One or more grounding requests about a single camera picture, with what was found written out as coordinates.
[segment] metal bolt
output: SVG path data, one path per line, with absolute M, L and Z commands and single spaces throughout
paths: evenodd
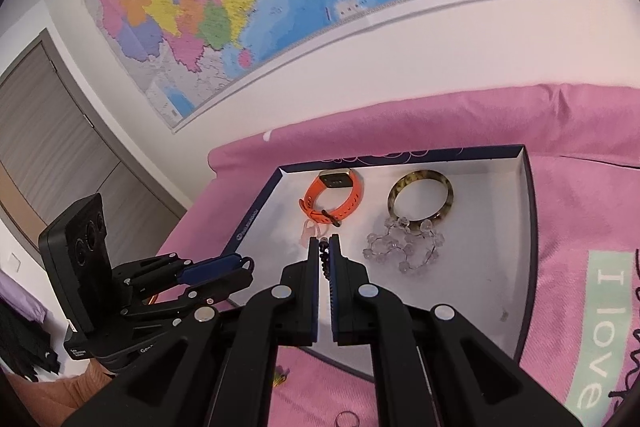
M 193 318 L 198 322 L 209 322 L 215 316 L 215 309 L 209 308 L 208 306 L 202 306 L 193 312 Z
M 378 287 L 373 286 L 372 284 L 363 284 L 358 288 L 358 293 L 363 297 L 375 297 L 378 295 Z
M 433 311 L 433 314 L 441 321 L 450 321 L 456 316 L 456 311 L 451 306 L 441 304 Z
M 276 299 L 286 299 L 292 294 L 291 288 L 284 284 L 278 284 L 271 289 L 271 295 Z

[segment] pink fabric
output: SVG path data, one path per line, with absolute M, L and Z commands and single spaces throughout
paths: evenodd
M 518 87 L 382 103 L 276 129 L 269 141 L 262 136 L 239 140 L 209 153 L 217 179 L 160 253 L 177 251 L 194 261 L 218 255 L 279 165 L 524 143 L 538 202 L 540 265 L 521 364 L 564 401 L 580 348 L 588 251 L 634 251 L 640 245 L 640 171 L 593 161 L 639 164 L 638 107 L 640 90 L 635 89 Z M 638 327 L 637 301 L 634 306 L 633 328 Z M 627 351 L 636 344 L 629 335 Z M 362 412 L 363 426 L 376 425 L 370 383 L 295 350 L 281 350 L 278 363 L 289 365 L 291 374 L 275 390 L 271 426 L 332 425 L 343 409 Z M 623 374 L 630 367 L 625 355 Z

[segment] clear bead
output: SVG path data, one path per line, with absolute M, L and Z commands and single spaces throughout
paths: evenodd
M 389 251 L 396 248 L 399 244 L 399 241 L 396 241 L 393 237 L 386 235 L 385 236 L 386 245 L 389 247 Z
M 428 235 L 427 237 L 423 237 L 422 238 L 422 243 L 420 244 L 420 246 L 425 250 L 425 251 L 431 251 L 433 250 L 433 248 L 436 246 L 435 243 L 433 242 L 433 237 L 431 237 L 430 235 Z
M 381 253 L 388 252 L 389 251 L 388 242 L 386 242 L 383 237 L 379 237 L 371 245 L 371 251 L 375 255 L 380 255 Z
M 402 227 L 398 227 L 398 225 L 394 225 L 389 229 L 389 236 L 398 242 L 400 241 L 404 242 L 405 235 L 406 235 L 406 230 Z
M 425 241 L 426 241 L 426 239 L 421 235 L 412 235 L 411 243 L 417 249 L 424 249 Z
M 413 254 L 415 254 L 416 250 L 417 249 L 415 248 L 415 245 L 413 243 L 407 243 L 406 245 L 404 245 L 404 248 L 402 248 L 402 251 L 404 251 L 404 254 L 407 257 L 411 257 Z
M 421 235 L 415 235 L 413 233 L 408 233 L 404 236 L 404 240 L 406 241 L 407 244 L 410 243 L 420 243 L 420 241 L 422 241 L 422 236 Z
M 433 223 L 430 219 L 425 219 L 420 223 L 420 231 L 422 233 L 428 233 L 433 228 Z

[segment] white wall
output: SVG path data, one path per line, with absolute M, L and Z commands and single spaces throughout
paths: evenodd
M 461 89 L 640 84 L 638 0 L 494 0 L 334 42 L 273 71 L 174 135 L 119 65 L 82 0 L 46 3 L 103 110 L 190 200 L 212 178 L 210 149 L 315 116 Z

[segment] door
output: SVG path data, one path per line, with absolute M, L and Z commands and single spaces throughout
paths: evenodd
M 25 238 L 100 192 L 112 266 L 156 254 L 178 222 L 102 140 L 42 44 L 0 86 L 0 201 Z

